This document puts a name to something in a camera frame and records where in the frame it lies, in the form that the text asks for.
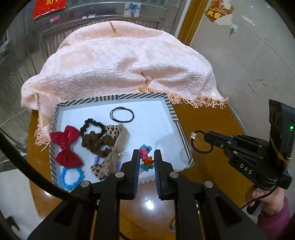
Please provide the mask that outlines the person's right hand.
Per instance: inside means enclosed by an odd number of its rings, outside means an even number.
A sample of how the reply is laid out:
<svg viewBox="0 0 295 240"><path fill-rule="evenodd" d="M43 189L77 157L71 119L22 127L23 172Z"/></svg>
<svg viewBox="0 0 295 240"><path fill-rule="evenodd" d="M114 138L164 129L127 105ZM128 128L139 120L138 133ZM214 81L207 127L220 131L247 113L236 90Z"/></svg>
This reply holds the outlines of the person's right hand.
<svg viewBox="0 0 295 240"><path fill-rule="evenodd" d="M248 203L250 200L253 200L254 198L258 198L260 196L264 196L267 193L269 193L269 191L264 191L260 188L250 186L248 187L245 195L245 202ZM263 212L266 215L272 216L279 213L284 207L284 189L276 188L276 190L271 195L262 198L261 201L265 202Z"/></svg>

